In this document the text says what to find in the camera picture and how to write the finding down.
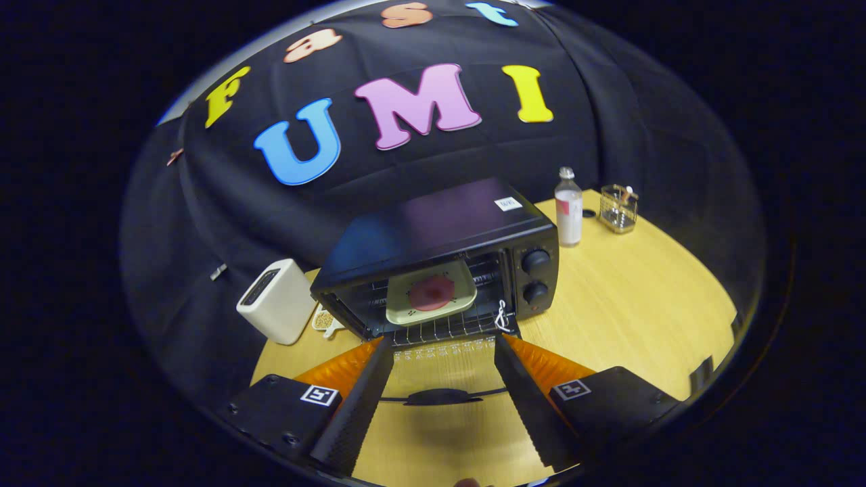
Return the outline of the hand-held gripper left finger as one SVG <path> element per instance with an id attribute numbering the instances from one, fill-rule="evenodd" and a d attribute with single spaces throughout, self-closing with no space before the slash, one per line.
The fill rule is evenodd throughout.
<path id="1" fill-rule="evenodd" d="M 394 364 L 378 337 L 294 378 L 268 374 L 220 407 L 220 419 L 295 465 L 349 477 Z"/>

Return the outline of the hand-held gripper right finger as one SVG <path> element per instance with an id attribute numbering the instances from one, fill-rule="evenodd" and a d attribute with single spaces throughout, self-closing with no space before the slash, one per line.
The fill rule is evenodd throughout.
<path id="1" fill-rule="evenodd" d="M 624 449 L 679 400 L 622 366 L 594 372 L 511 335 L 494 363 L 542 463 L 560 472 Z"/>

